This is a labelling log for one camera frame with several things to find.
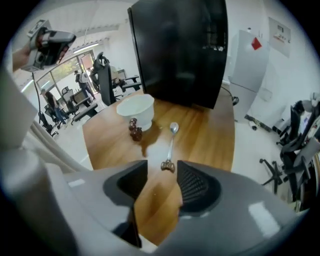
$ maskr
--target ceiling light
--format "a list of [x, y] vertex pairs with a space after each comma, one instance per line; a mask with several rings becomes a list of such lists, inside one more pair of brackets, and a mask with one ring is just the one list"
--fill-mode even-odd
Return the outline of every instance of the ceiling light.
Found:
[[27, 89], [27, 87], [29, 86], [29, 85], [31, 85], [31, 83], [33, 82], [34, 80], [32, 79], [30, 82], [28, 82], [26, 85], [25, 85], [25, 87], [21, 90], [21, 92], [23, 93], [26, 89]]
[[99, 45], [99, 43], [98, 43], [98, 42], [97, 42], [97, 43], [95, 43], [95, 44], [92, 44], [92, 45], [89, 45], [89, 46], [83, 47], [83, 48], [81, 48], [81, 49], [79, 49], [79, 50], [76, 50], [76, 51], [74, 51], [73, 53], [74, 53], [74, 54], [77, 54], [77, 53], [79, 53], [79, 52], [81, 52], [81, 51], [83, 51], [83, 50], [89, 49], [89, 48], [91, 48], [91, 47], [95, 47], [95, 46], [97, 46], [97, 45]]
[[45, 87], [45, 85], [46, 85], [47, 83], [49, 83], [49, 82], [50, 82], [50, 80], [49, 80], [48, 82], [46, 82], [44, 85], [42, 85], [41, 88]]

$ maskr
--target black monitor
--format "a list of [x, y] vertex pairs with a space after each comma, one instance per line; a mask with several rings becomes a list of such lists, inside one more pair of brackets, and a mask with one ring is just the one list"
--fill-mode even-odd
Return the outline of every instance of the black monitor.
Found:
[[225, 0], [140, 0], [128, 14], [144, 92], [213, 109], [228, 51]]

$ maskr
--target ceiling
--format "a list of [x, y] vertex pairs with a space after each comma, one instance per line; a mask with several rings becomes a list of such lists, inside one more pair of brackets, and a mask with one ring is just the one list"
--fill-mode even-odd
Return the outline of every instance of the ceiling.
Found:
[[[73, 51], [94, 43], [101, 43], [118, 30], [128, 19], [128, 8], [137, 0], [44, 0], [27, 17], [12, 38], [12, 50], [22, 48], [27, 42], [27, 32], [40, 20], [49, 20], [54, 30], [72, 32], [77, 39], [65, 58]], [[46, 71], [38, 71], [35, 79]], [[32, 78], [31, 73], [18, 70], [13, 78], [23, 88]]]

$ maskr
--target spoon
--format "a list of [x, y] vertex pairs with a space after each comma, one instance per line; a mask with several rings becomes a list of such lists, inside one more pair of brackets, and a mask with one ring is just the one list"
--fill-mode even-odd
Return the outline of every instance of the spoon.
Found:
[[165, 162], [161, 163], [161, 170], [162, 171], [169, 170], [172, 173], [175, 172], [176, 168], [175, 168], [175, 165], [171, 162], [171, 159], [172, 159], [172, 151], [174, 148], [174, 137], [175, 137], [176, 133], [178, 132], [178, 130], [179, 130], [179, 125], [176, 122], [172, 122], [170, 124], [170, 131], [172, 132], [172, 138], [171, 138], [171, 142], [170, 142], [168, 157]]

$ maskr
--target bowl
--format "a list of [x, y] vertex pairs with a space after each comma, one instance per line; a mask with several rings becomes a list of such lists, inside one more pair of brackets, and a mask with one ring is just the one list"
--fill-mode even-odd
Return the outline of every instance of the bowl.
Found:
[[137, 120], [136, 126], [142, 131], [148, 130], [154, 118], [155, 99], [150, 94], [138, 94], [124, 99], [117, 107], [116, 112], [128, 123], [132, 118]]

